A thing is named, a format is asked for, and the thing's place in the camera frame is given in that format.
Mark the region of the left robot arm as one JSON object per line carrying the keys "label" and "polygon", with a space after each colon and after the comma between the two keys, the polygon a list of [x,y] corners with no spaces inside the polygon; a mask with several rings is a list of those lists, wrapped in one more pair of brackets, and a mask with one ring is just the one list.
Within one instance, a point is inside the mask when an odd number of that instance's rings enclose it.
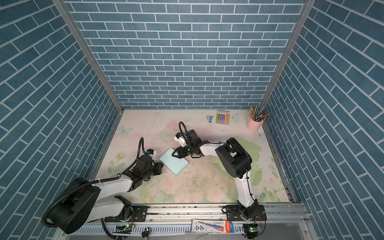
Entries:
{"label": "left robot arm", "polygon": [[123,193],[132,192],[153,176],[162,174],[163,163],[142,155],[131,171],[115,177],[73,180],[43,213],[41,224],[72,234],[84,224],[109,217],[128,222],[134,216],[132,202]]}

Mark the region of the light blue paper box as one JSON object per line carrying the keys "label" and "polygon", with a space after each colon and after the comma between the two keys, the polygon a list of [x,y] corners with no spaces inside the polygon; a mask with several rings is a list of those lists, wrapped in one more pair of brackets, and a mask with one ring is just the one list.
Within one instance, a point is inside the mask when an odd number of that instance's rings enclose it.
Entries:
{"label": "light blue paper box", "polygon": [[189,165],[189,162],[184,158],[179,159],[178,156],[173,157],[174,151],[172,148],[167,150],[160,156],[160,161],[177,177]]}

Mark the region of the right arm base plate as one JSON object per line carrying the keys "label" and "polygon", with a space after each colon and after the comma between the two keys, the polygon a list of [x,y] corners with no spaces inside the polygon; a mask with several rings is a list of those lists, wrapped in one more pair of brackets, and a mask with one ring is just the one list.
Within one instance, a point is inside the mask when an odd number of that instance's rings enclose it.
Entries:
{"label": "right arm base plate", "polygon": [[222,212],[228,221],[266,221],[267,215],[263,205],[254,203],[246,208],[240,203],[237,205],[226,205],[222,207]]}

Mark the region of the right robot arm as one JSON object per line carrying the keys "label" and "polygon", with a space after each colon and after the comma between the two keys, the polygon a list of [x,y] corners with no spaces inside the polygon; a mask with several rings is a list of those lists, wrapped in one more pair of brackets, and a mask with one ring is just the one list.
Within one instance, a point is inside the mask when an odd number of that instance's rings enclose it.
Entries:
{"label": "right robot arm", "polygon": [[181,146],[172,153],[173,157],[200,158],[218,157],[227,173],[234,178],[238,191],[238,208],[241,216],[249,220],[256,215],[258,201],[251,188],[251,155],[234,138],[225,142],[202,141],[194,130],[184,134],[179,132],[174,137]]}

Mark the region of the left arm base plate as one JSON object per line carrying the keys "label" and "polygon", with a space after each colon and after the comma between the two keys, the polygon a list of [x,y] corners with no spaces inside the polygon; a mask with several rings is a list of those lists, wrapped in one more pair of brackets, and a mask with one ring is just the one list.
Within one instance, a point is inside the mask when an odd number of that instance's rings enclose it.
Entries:
{"label": "left arm base plate", "polygon": [[148,206],[130,206],[129,208],[123,209],[122,212],[116,217],[105,218],[105,222],[141,223],[146,220],[147,212]]}

